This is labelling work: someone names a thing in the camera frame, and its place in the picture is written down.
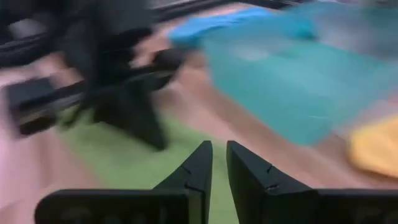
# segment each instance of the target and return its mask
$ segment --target transparent container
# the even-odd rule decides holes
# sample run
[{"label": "transparent container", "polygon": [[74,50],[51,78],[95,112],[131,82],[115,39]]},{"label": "transparent container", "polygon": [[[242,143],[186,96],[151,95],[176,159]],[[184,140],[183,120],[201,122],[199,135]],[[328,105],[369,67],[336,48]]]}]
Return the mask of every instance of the transparent container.
[{"label": "transparent container", "polygon": [[214,31],[203,48],[217,89],[289,141],[311,145],[395,91],[398,63],[393,52],[344,49],[327,35],[311,39],[317,12],[327,10],[303,7],[311,13],[292,9]]}]

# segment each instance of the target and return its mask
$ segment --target wooden floor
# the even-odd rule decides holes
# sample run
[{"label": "wooden floor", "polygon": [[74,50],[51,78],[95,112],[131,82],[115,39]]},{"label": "wooden floor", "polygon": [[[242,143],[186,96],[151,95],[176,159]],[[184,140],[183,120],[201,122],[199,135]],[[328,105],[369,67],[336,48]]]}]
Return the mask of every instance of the wooden floor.
[{"label": "wooden floor", "polygon": [[[242,4],[219,7],[206,14],[224,14],[245,8]],[[183,19],[159,24],[156,35],[137,47],[135,63],[146,63],[150,53],[169,46],[165,35]],[[4,70],[0,85],[37,74],[53,75],[67,85],[77,76],[66,70],[59,54],[29,68]],[[274,134],[242,108],[212,88],[205,60],[199,52],[189,56],[179,78],[155,94],[160,110],[220,140],[234,139],[292,177],[321,188],[396,189],[398,180],[356,170],[346,159],[346,143],[338,136],[317,147],[295,146]],[[55,130],[15,141],[4,99],[0,100],[0,220],[7,224],[32,223],[32,212],[43,195],[57,189],[101,187],[90,171],[56,137]]]}]

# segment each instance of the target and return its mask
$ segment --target yellow cloth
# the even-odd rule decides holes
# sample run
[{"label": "yellow cloth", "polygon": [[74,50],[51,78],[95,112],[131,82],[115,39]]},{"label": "yellow cloth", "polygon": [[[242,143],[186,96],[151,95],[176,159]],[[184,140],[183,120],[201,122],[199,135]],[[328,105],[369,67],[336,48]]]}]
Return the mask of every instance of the yellow cloth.
[{"label": "yellow cloth", "polygon": [[349,158],[360,169],[398,177],[398,116],[355,130]]}]

